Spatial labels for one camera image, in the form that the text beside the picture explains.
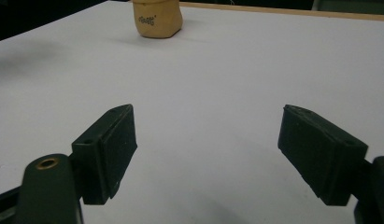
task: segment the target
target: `dark background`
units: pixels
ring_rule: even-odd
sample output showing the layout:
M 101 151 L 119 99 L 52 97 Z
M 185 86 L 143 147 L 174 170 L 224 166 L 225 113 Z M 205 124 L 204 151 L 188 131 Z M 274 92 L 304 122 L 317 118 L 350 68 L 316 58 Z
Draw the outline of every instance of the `dark background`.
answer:
M 105 0 L 0 0 L 0 40 L 56 21 Z M 230 4 L 230 0 L 186 0 Z M 235 0 L 237 5 L 310 10 L 313 0 Z

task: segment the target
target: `table edge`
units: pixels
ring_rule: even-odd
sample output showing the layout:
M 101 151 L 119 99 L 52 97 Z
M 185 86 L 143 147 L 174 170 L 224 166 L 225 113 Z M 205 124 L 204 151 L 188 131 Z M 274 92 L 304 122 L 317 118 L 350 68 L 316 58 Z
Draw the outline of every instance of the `table edge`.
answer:
M 343 19 L 367 20 L 367 21 L 384 21 L 384 15 L 373 15 L 373 14 L 297 10 L 297 9 L 271 8 L 271 7 L 245 7 L 245 6 L 216 5 L 216 4 L 206 4 L 206 3 L 192 3 L 192 2 L 180 2 L 180 5 L 182 7 L 199 7 L 199 8 L 209 8 L 209 9 L 219 9 L 219 10 L 277 13 L 277 14 L 288 14 L 288 15 L 343 18 Z

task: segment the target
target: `table surface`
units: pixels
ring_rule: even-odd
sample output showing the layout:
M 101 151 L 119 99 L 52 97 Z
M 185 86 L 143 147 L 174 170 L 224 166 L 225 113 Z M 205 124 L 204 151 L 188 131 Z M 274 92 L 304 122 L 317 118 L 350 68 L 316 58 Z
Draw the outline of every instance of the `table surface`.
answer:
M 133 104 L 138 150 L 93 223 L 354 223 L 277 149 L 285 104 L 384 155 L 384 21 L 183 7 L 169 39 L 105 2 L 0 41 L 0 193 L 109 108 Z

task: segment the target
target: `white tabletop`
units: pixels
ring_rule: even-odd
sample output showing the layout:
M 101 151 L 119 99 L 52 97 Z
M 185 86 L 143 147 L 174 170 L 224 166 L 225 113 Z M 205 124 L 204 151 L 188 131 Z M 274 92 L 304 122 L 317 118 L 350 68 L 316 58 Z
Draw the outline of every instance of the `white tabletop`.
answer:
M 384 155 L 384 21 L 184 7 L 170 39 L 105 2 L 0 42 L 0 193 L 109 108 L 133 104 L 138 149 L 85 223 L 354 223 L 277 149 L 285 104 Z

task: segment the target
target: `screw hole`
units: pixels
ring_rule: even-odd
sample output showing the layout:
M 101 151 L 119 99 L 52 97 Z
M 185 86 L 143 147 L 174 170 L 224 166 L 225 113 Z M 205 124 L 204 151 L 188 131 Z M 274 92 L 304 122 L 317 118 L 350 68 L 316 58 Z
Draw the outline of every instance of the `screw hole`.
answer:
M 49 158 L 41 161 L 40 163 L 37 164 L 36 169 L 37 170 L 47 170 L 49 168 L 52 168 L 58 164 L 58 159 L 57 158 Z

